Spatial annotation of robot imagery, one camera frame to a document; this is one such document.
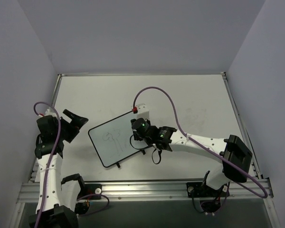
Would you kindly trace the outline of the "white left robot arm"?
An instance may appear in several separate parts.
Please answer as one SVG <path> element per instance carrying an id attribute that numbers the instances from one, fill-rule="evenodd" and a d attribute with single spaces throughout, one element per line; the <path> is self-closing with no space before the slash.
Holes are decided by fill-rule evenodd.
<path id="1" fill-rule="evenodd" d="M 65 109 L 70 122 L 50 110 L 37 119 L 39 135 L 35 156 L 40 174 L 39 199 L 36 213 L 29 217 L 31 228 L 77 228 L 76 200 L 86 195 L 86 186 L 80 174 L 61 177 L 64 142 L 72 142 L 88 122 Z"/>

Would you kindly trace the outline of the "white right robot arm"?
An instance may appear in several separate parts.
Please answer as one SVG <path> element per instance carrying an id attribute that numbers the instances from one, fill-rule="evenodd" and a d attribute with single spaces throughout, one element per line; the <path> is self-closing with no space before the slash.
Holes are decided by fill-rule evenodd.
<path id="1" fill-rule="evenodd" d="M 209 168 L 201 185 L 207 196 L 214 195 L 221 186 L 230 181 L 245 183 L 249 173 L 252 152 L 236 135 L 229 138 L 207 138 L 197 135 L 185 136 L 173 127 L 156 127 L 143 118 L 132 119 L 134 139 L 144 141 L 156 151 L 188 152 L 218 162 Z"/>

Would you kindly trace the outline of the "black-framed whiteboard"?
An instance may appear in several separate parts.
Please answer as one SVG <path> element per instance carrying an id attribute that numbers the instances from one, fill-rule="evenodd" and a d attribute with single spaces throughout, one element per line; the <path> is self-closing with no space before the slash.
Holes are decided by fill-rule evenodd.
<path id="1" fill-rule="evenodd" d="M 88 136 L 105 168 L 140 152 L 147 147 L 144 141 L 132 137 L 131 120 L 135 118 L 132 111 L 102 123 L 88 131 Z"/>

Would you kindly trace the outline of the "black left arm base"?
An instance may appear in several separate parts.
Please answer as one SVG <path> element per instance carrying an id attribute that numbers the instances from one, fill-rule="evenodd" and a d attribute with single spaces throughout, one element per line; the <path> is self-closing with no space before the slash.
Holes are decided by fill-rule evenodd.
<path id="1" fill-rule="evenodd" d="M 85 189 L 80 191 L 77 198 L 81 198 L 86 195 L 92 194 L 92 196 L 84 198 L 83 202 L 78 202 L 75 206 L 75 213 L 78 215 L 84 215 L 88 212 L 92 205 L 93 200 L 100 200 L 102 193 L 102 184 L 99 183 L 89 183 L 85 185 Z"/>

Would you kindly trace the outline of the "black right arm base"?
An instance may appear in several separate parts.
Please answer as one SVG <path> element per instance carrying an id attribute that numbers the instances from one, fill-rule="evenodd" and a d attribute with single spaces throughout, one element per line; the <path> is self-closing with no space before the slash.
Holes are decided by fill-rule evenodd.
<path id="1" fill-rule="evenodd" d="M 230 183 L 214 190 L 202 182 L 187 182 L 187 195 L 192 200 L 194 209 L 199 214 L 217 214 L 225 205 L 229 193 Z"/>

